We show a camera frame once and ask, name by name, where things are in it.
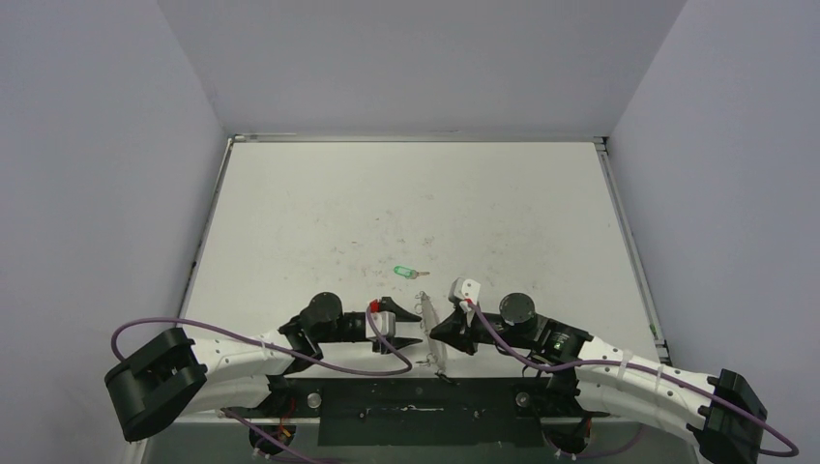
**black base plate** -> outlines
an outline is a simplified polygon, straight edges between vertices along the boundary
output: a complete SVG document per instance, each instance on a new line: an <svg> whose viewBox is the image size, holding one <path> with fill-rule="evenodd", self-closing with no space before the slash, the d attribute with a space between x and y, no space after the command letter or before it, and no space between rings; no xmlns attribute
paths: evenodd
<svg viewBox="0 0 820 464"><path fill-rule="evenodd" d="M573 399L547 398L528 408L515 404L519 392L543 398L544 379L287 379L273 395L294 395L292 418L320 418L319 446L469 446L509 443L542 447L542 417L580 417ZM318 392L318 409L307 405ZM277 417L273 411L243 411L248 417Z"/></svg>

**metal frame edge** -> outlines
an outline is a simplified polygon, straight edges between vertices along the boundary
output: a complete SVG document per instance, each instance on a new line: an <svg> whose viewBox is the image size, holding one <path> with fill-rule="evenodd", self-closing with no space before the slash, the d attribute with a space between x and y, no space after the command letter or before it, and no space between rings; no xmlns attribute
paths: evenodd
<svg viewBox="0 0 820 464"><path fill-rule="evenodd" d="M238 133L233 136L237 143L277 142L592 142L603 143L596 136L545 133L477 133L460 130L441 130L407 134L326 134L310 132Z"/></svg>
<svg viewBox="0 0 820 464"><path fill-rule="evenodd" d="M183 293L182 301L180 302L179 317L184 318L185 313L188 312L188 303L190 302L190 293L193 290L193 283L196 281L196 275L199 272L199 265L202 260L202 253L205 251L205 242L208 240L208 232L211 231L211 223L214 220L214 213L217 210L217 202L220 199L220 192L222 189L222 181L225 178L230 155L233 151L233 145L236 142L236 137L228 137L225 146L224 154L222 154L222 163L220 164L220 173L217 176L217 181L214 184L214 193L211 196L211 206L208 210L208 216L205 219L205 225L202 228L202 234L199 236L199 244L196 247L196 254L193 256L193 266L190 269L188 281L185 284L185 292Z"/></svg>
<svg viewBox="0 0 820 464"><path fill-rule="evenodd" d="M621 196L618 193L618 185L615 182L615 176L612 173L612 166L609 164L609 153L606 150L606 143L603 139L600 143L595 144L598 158L600 161L600 169L603 172L603 178L606 181L606 186L609 189L609 197L612 200L612 206L615 208L615 216L618 218L618 225L621 228L621 235L624 237L624 244L627 247L627 252L630 256L632 270L635 274L635 281L638 284L638 289L643 300L644 310L649 318L650 330L655 339L655 346L658 350L658 356L662 363L671 364L669 357L669 349L666 343L666 338L663 336L663 330L660 327L660 320L658 319L658 312L655 308L655 301L652 299L652 292L649 288L649 282L646 278L646 273L641 263L640 255L638 253L635 239L632 236L632 229L627 221L627 215L624 210L624 205L621 202Z"/></svg>

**white table surface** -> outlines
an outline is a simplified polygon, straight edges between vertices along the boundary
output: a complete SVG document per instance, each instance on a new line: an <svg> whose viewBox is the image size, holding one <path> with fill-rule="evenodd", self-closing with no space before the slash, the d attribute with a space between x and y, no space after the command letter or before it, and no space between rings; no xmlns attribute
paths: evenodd
<svg viewBox="0 0 820 464"><path fill-rule="evenodd" d="M430 275L404 279L396 265ZM487 312L524 292L538 313L658 360L592 143L237 143L183 312L260 334L323 291L346 311L381 296L412 311L424 290L444 319L458 276L482 283ZM418 324L399 326L423 337ZM367 343L323 351L354 368L401 367ZM402 352L422 361L429 350ZM448 357L453 377L521 375L488 345ZM316 366L301 375L344 376Z"/></svg>

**black mount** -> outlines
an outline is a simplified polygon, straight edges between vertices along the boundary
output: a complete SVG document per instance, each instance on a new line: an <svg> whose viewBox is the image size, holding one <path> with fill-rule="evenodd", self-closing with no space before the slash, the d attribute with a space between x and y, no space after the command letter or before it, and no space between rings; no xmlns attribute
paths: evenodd
<svg viewBox="0 0 820 464"><path fill-rule="evenodd" d="M391 312L396 322L421 322L422 318L399 306L390 297L382 297L370 305L373 312ZM280 334L287 337L287 341L294 351L321 360L322 349L319 343L362 342L370 341L366 337L367 320L363 312L343 312L341 299L330 292L316 295L310 300L305 309L294 316L287 324L278 329ZM400 336L385 336L396 348L421 343L418 338ZM382 355L390 353L378 341L372 341L373 352ZM302 372L311 366L305 360L296 359L290 364L285 374Z"/></svg>
<svg viewBox="0 0 820 464"><path fill-rule="evenodd" d="M720 377L709 377L715 387L715 396L738 406L765 421L766 408L751 389L746 379L731 370L723 369ZM706 417L703 430L687 425L700 446L700 454L716 464L754 464L763 440L763 427L751 423L714 400L708 408L698 411Z"/></svg>
<svg viewBox="0 0 820 464"><path fill-rule="evenodd" d="M207 368L196 361L191 345L185 331L168 329L105 374L127 441L164 430L205 385Z"/></svg>

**cable tie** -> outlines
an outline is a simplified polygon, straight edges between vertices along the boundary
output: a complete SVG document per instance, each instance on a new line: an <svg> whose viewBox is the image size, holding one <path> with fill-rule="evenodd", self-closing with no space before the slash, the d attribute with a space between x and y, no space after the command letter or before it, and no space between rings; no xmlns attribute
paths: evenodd
<svg viewBox="0 0 820 464"><path fill-rule="evenodd" d="M627 373L627 364L632 359L632 351L624 350L624 356L621 358L621 365L618 367L618 380L615 382L615 388L618 392L623 391L624 374Z"/></svg>

